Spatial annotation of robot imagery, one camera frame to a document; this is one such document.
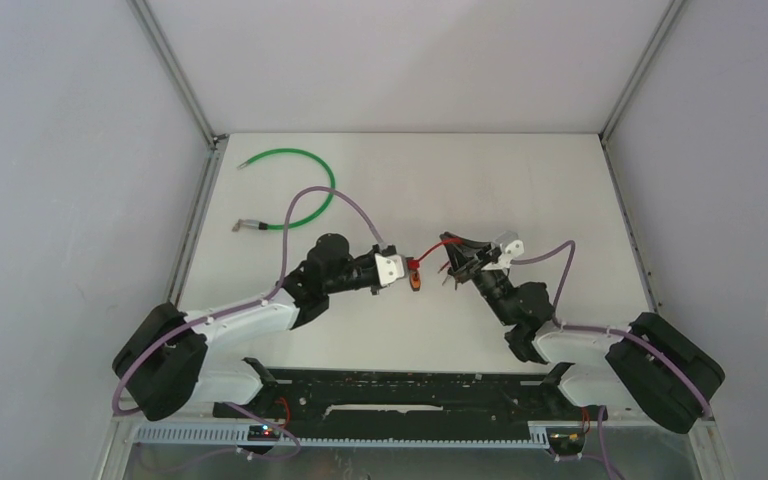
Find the red cable lock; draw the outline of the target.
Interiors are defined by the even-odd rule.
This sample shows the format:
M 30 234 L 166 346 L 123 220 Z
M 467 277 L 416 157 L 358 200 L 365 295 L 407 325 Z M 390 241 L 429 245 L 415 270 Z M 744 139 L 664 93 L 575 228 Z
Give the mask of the red cable lock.
M 407 269 L 409 271 L 412 270 L 419 270 L 421 268 L 422 263 L 426 258 L 428 258 L 432 253 L 434 253 L 436 250 L 450 245 L 450 244 L 460 244 L 461 240 L 456 238 L 446 238 L 443 240 L 438 241 L 436 244 L 429 247 L 424 253 L 422 253 L 419 257 L 410 257 L 406 260 L 407 263 Z

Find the green cable lock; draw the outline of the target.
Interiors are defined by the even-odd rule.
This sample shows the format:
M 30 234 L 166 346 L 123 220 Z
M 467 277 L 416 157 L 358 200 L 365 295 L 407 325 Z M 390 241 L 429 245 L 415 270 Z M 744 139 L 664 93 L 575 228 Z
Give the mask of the green cable lock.
M 238 173 L 260 168 L 264 164 L 277 164 L 280 160 L 289 160 L 289 166 L 301 166 L 305 161 L 315 163 L 323 176 L 324 184 L 320 184 L 332 191 L 336 189 L 336 175 L 331 166 L 319 155 L 310 151 L 295 147 L 278 147 L 262 150 L 248 158 L 238 158 L 235 168 Z M 237 218 L 232 224 L 229 224 L 230 231 L 237 233 L 243 230 L 255 230 L 263 232 L 281 232 L 284 229 L 286 211 L 292 198 L 301 190 L 309 188 L 309 185 L 303 186 L 299 179 L 292 180 L 288 167 L 274 174 L 270 174 L 264 181 L 265 186 L 261 185 L 262 197 L 258 199 L 268 205 L 264 209 L 265 217 L 255 214 L 251 217 L 244 214 L 242 218 Z M 333 192 L 320 192 L 319 202 L 314 204 L 298 203 L 296 210 L 291 214 L 287 222 L 290 230 L 295 230 L 313 221 L 317 220 L 327 211 L 335 196 Z

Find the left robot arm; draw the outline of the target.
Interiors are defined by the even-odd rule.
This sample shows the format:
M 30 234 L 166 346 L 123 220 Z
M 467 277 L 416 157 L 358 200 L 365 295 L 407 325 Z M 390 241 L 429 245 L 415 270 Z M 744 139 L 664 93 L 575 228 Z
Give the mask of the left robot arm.
M 406 266 L 393 245 L 354 257 L 344 236 L 322 235 L 272 294 L 202 311 L 156 306 L 114 357 L 112 370 L 150 421 L 193 403 L 230 402 L 264 416 L 275 406 L 276 390 L 255 358 L 243 354 L 244 344 L 312 322 L 333 294 L 376 294 L 406 278 Z

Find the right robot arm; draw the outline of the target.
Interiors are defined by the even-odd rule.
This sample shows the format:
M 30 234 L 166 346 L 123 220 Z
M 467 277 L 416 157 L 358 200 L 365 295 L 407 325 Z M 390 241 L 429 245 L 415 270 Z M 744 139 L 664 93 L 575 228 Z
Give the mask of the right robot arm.
M 659 426 L 686 434 L 713 415 L 711 400 L 725 380 L 722 367 L 655 312 L 626 326 L 582 325 L 558 315 L 561 294 L 544 282 L 514 284 L 513 266 L 536 264 L 568 249 L 572 240 L 536 257 L 505 232 L 491 241 L 444 232 L 447 274 L 471 283 L 507 330 L 504 340 L 521 362 L 552 366 L 541 392 L 545 411 L 566 418 L 579 407 L 640 411 Z

